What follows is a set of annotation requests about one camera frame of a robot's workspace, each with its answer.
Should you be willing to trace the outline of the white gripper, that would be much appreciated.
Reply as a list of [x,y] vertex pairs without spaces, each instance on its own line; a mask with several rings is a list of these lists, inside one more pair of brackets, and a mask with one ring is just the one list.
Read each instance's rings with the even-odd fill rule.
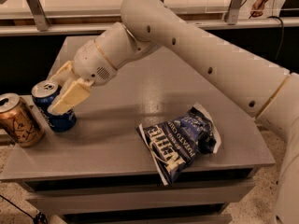
[[[75,73],[82,78],[74,79]],[[78,49],[73,65],[67,61],[49,80],[63,85],[59,95],[48,107],[52,115],[62,115],[85,101],[91,94],[93,84],[102,86],[117,75],[117,69],[107,60],[95,40]]]

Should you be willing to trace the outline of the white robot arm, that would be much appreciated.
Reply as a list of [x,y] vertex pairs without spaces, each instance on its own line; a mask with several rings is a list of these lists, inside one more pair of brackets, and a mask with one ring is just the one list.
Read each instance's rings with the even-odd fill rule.
[[160,0],[123,0],[121,21],[81,47],[54,75],[62,87],[50,105],[63,114],[125,64],[160,46],[177,54],[287,144],[271,224],[299,224],[299,75],[178,17]]

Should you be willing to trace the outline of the person hand in background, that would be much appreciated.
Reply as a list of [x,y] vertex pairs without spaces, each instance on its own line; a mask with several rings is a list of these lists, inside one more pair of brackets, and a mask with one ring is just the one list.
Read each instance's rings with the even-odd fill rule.
[[256,1],[251,8],[250,16],[253,18],[261,17],[263,15],[264,2]]

